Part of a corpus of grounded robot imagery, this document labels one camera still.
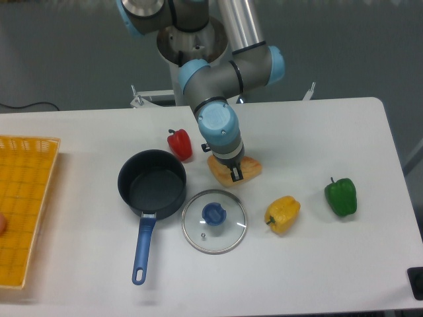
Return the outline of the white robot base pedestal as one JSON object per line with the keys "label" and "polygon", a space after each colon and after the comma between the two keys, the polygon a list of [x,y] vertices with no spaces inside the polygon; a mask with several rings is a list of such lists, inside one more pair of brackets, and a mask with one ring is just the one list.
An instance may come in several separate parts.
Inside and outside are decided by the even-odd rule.
{"label": "white robot base pedestal", "polygon": [[160,30],[157,47],[169,66],[176,105],[185,106],[187,103],[178,82],[179,68],[193,59],[204,59],[212,66],[220,64],[228,39],[224,25],[210,17],[208,24],[197,32],[183,32],[174,26]]}

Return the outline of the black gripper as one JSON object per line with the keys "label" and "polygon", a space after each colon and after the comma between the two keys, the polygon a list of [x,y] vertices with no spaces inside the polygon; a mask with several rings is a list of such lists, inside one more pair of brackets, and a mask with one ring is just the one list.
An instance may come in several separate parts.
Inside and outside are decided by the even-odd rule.
{"label": "black gripper", "polygon": [[234,157],[229,157],[229,155],[213,152],[213,156],[218,163],[230,168],[230,175],[233,182],[238,182],[244,179],[243,172],[241,170],[241,161],[244,158],[244,155],[244,152],[240,152]]}

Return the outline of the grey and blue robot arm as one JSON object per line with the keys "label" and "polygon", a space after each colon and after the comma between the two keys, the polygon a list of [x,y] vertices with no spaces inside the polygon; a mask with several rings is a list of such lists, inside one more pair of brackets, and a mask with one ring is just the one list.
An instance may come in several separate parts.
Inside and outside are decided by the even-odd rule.
{"label": "grey and blue robot arm", "polygon": [[178,90],[189,105],[204,151],[243,179],[245,147],[239,121],[228,99],[271,85],[285,73],[284,58],[269,46],[252,1],[219,1],[221,20],[207,1],[118,1],[126,28],[135,34],[156,32],[157,47],[178,67]]}

